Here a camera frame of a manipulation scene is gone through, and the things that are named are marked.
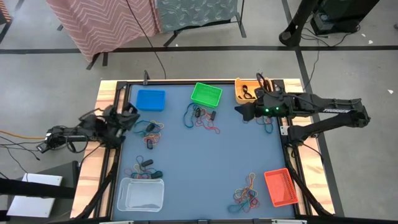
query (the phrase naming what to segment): pink patterned fabric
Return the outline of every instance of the pink patterned fabric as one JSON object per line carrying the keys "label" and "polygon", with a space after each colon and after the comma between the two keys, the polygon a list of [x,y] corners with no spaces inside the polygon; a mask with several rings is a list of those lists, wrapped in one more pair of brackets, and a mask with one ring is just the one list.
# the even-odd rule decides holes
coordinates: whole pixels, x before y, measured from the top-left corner
{"label": "pink patterned fabric", "polygon": [[[160,32],[154,0],[128,0],[148,36]],[[87,61],[144,36],[126,0],[47,0]]]}

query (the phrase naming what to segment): green basket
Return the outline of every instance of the green basket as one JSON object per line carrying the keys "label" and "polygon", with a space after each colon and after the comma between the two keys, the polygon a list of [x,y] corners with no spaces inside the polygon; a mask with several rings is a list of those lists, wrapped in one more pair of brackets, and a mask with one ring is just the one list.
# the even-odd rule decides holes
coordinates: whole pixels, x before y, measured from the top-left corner
{"label": "green basket", "polygon": [[215,108],[220,102],[223,90],[211,85],[197,83],[191,95],[191,100],[195,103]]}

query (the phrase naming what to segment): orange basket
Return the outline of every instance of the orange basket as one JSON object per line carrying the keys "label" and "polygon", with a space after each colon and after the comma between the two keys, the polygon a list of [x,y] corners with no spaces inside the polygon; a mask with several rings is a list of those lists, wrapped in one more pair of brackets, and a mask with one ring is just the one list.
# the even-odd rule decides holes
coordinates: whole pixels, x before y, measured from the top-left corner
{"label": "orange basket", "polygon": [[[243,86],[246,85],[248,87],[248,93],[254,97],[254,99],[245,99],[244,98],[244,93],[243,93]],[[259,88],[259,82],[257,80],[243,80],[240,78],[235,79],[235,99],[236,102],[239,104],[245,104],[245,103],[253,103],[254,100],[256,100],[256,94],[254,93],[254,90],[256,88]]]}
{"label": "orange basket", "polygon": [[289,171],[286,168],[264,173],[274,207],[299,202]]}

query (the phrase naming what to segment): wooden board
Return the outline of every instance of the wooden board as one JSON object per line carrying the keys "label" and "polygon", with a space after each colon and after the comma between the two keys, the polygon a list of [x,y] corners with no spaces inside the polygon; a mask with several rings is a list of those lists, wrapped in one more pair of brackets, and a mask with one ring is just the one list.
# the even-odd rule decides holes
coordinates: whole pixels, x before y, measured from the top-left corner
{"label": "wooden board", "polygon": [[[175,80],[156,80],[156,81],[165,81],[172,82]],[[113,104],[114,95],[116,92],[116,84],[117,80],[108,80],[102,81],[99,86],[98,96],[95,104],[95,108],[105,109],[107,106]],[[285,82],[285,90],[287,92],[302,92],[302,86],[300,79],[284,79]],[[119,106],[123,103],[122,93],[119,98]],[[301,126],[305,126],[311,123],[310,118],[295,118],[293,119],[293,123]],[[318,144],[316,139],[308,139],[305,143],[314,149],[318,150]],[[85,155],[90,153],[98,143],[90,143],[85,151]],[[328,188],[328,184],[326,181],[325,171],[323,170],[322,162],[319,158],[319,155],[316,152],[313,152],[311,149],[306,148],[305,146],[300,146],[299,148],[300,157],[303,166],[303,172],[305,176],[305,181],[307,183],[308,188],[311,190],[312,194],[317,198],[317,200],[324,206],[326,210],[330,213],[334,213],[333,204],[331,202],[330,192]],[[111,152],[109,164],[113,162],[114,152]],[[75,199],[73,201],[72,212],[70,217],[76,217],[79,215],[83,209],[90,202],[91,198],[94,196],[95,192],[98,189],[98,183],[100,181],[100,174],[102,168],[102,162],[104,157],[104,149],[97,149],[90,157],[87,157],[82,165],[79,181],[76,189]],[[302,214],[304,214],[303,200],[300,191],[297,191],[299,197],[299,207]],[[106,204],[108,202],[109,189],[103,195],[103,201],[100,211],[100,216],[103,217],[106,215]]]}

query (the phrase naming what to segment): speaker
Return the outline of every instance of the speaker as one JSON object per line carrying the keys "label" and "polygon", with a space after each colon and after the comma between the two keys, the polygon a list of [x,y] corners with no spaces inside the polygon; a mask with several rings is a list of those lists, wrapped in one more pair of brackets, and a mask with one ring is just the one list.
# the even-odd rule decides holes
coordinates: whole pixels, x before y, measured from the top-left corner
{"label": "speaker", "polygon": [[379,0],[319,0],[311,20],[316,35],[356,32]]}

